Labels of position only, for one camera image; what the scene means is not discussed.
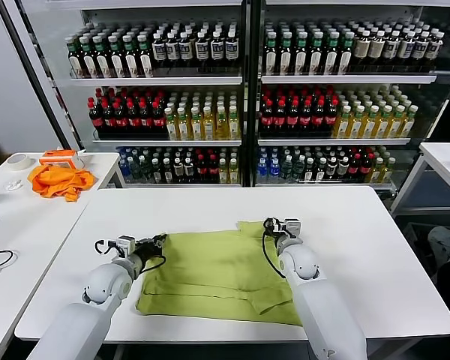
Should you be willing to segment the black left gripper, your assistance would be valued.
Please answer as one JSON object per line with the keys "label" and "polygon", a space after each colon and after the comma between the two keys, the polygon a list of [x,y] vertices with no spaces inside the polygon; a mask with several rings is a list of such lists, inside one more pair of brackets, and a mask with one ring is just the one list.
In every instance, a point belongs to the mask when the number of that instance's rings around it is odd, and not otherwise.
{"label": "black left gripper", "polygon": [[152,238],[144,238],[139,240],[136,245],[134,254],[137,255],[143,263],[154,257],[163,255],[164,242],[167,239],[166,233],[154,235]]}

